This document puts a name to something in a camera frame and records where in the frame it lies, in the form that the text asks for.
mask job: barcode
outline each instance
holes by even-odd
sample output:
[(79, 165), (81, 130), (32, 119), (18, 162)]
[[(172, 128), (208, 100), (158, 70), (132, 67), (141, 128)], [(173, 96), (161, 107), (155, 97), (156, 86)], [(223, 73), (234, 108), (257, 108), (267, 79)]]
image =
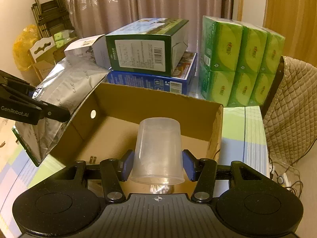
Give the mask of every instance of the barcode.
[(170, 92), (175, 94), (182, 93), (182, 83), (170, 82)]
[(206, 55), (205, 55), (205, 64), (210, 66), (210, 58), (208, 56), (206, 56)]
[(163, 49), (154, 47), (154, 63), (163, 64)]

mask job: crosshair mark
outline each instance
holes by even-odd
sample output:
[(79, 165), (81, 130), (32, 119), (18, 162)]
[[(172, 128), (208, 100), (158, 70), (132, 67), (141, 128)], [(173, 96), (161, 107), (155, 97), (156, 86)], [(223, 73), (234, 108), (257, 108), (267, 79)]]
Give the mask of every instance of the crosshair mark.
[(160, 197), (160, 196), (156, 196), (156, 197), (154, 198), (154, 200), (156, 200), (156, 201), (161, 201), (161, 200), (163, 200), (163, 198)]

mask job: white box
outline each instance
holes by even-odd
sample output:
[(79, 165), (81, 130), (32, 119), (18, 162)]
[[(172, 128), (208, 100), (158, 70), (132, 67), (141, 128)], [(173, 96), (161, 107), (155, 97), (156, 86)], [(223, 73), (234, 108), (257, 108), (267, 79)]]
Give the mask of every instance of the white box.
[(110, 68), (105, 35), (76, 40), (64, 50), (64, 53), (66, 58), (68, 56), (79, 56), (105, 69)]

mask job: green box stack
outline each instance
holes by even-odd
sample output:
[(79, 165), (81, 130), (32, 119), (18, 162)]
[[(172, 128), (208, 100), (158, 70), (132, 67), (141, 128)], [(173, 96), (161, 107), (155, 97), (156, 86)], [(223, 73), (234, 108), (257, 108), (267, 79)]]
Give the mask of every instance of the green box stack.
[(267, 31), (249, 23), (243, 25), (240, 54), (228, 107), (247, 106), (256, 82), (267, 40)]
[(264, 103), (273, 83), (285, 42), (284, 36), (270, 29), (263, 29), (267, 31), (267, 41), (261, 67), (248, 102), (249, 106), (262, 105)]
[(199, 60), (202, 96), (226, 106), (237, 67), (242, 25), (231, 20), (204, 16)]

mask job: table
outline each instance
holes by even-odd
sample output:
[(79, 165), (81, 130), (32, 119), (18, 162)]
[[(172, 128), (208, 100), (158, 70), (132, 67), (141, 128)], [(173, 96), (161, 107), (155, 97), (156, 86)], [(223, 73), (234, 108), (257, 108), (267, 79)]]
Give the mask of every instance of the table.
[[(16, 197), (64, 166), (48, 155), (37, 168), (11, 131), (14, 121), (0, 118), (0, 229), (7, 238), (21, 232), (12, 216)], [(224, 108), (219, 164), (239, 160), (268, 176), (268, 155), (260, 108)], [(228, 189), (228, 181), (216, 181), (214, 197)]]

